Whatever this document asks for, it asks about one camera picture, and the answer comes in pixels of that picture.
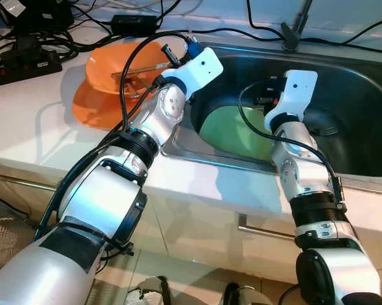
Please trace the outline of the orange bowl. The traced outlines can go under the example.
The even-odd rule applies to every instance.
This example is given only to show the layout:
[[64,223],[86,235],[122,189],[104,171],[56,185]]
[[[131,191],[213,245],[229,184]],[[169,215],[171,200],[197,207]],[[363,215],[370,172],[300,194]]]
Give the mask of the orange bowl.
[[[89,84],[94,89],[104,93],[120,93],[118,89],[115,89],[118,81],[115,81],[111,74],[122,72],[128,58],[138,45],[138,43],[109,44],[109,46],[92,50],[86,63],[86,79]],[[168,63],[168,59],[161,51],[161,47],[156,41],[148,43],[135,56],[129,69],[140,69],[141,67]]]

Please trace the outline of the black power adapter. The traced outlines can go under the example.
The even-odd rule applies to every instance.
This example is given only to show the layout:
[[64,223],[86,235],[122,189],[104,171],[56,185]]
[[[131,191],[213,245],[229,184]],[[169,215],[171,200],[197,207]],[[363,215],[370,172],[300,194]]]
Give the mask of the black power adapter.
[[158,17],[153,15],[115,15],[109,21],[114,35],[148,37],[158,29]]

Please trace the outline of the green plate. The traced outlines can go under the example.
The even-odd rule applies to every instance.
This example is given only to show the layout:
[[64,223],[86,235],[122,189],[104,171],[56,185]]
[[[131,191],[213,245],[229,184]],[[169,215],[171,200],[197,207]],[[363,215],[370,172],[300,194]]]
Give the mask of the green plate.
[[200,137],[220,151],[269,161],[273,142],[244,124],[237,105],[223,105],[212,111],[199,131]]

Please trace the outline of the steel faucet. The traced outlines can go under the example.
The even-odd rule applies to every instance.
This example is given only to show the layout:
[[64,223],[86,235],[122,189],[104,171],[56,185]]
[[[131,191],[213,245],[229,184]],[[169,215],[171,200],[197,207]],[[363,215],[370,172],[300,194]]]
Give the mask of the steel faucet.
[[281,23],[281,30],[284,38],[283,50],[288,52],[296,52],[301,40],[301,34],[304,30],[305,23],[309,20],[309,10],[313,0],[304,0],[300,11],[296,14],[292,25],[287,22]]

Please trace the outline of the steel sink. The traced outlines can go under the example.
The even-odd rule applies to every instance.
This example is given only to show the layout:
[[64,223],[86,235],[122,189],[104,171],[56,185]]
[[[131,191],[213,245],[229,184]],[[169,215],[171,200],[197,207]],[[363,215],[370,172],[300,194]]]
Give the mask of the steel sink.
[[318,79],[315,94],[305,110],[305,125],[308,130],[339,128],[335,136],[312,136],[319,150],[340,175],[382,177],[382,63],[230,44],[211,43],[210,47],[219,56],[223,73],[193,94],[181,124],[164,145],[166,155],[208,165],[274,173],[272,160],[217,150],[200,137],[199,131],[203,120],[215,109],[255,98],[255,89],[242,93],[249,84],[273,76],[280,78],[293,69],[307,70],[317,72]]

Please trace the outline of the orange plate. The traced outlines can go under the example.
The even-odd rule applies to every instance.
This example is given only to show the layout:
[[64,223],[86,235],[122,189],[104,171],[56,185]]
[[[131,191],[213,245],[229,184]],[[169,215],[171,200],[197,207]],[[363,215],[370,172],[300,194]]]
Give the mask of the orange plate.
[[72,116],[78,122],[97,130],[112,130],[122,122],[118,94],[94,89],[84,79],[72,99]]

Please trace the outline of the black charger box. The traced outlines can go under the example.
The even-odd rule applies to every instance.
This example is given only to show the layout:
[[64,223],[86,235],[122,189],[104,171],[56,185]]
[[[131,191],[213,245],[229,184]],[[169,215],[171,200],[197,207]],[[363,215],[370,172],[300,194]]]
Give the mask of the black charger box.
[[48,30],[66,30],[74,23],[71,0],[43,0],[41,15]]
[[48,0],[0,0],[0,17],[13,32],[33,32],[48,23],[43,17],[47,6]]

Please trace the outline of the black power strip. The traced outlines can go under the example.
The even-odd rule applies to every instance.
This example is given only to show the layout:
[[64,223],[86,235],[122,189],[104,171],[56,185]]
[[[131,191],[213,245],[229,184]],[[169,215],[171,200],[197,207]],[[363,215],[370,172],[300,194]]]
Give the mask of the black power strip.
[[7,85],[25,79],[39,78],[63,70],[59,56],[54,50],[41,50],[41,58],[37,61],[25,62],[14,55],[13,50],[0,55],[0,85]]

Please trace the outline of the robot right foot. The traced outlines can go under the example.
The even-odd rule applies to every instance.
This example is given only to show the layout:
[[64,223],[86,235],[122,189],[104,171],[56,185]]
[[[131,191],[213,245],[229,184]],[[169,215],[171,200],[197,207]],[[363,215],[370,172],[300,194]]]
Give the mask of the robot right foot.
[[222,295],[221,305],[274,305],[266,294],[254,287],[228,283]]

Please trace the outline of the floor fan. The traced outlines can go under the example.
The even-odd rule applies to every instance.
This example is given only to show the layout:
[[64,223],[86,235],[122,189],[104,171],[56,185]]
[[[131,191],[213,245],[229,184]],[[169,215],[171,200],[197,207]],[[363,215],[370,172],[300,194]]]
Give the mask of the floor fan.
[[28,213],[0,200],[0,269],[32,242],[36,229]]

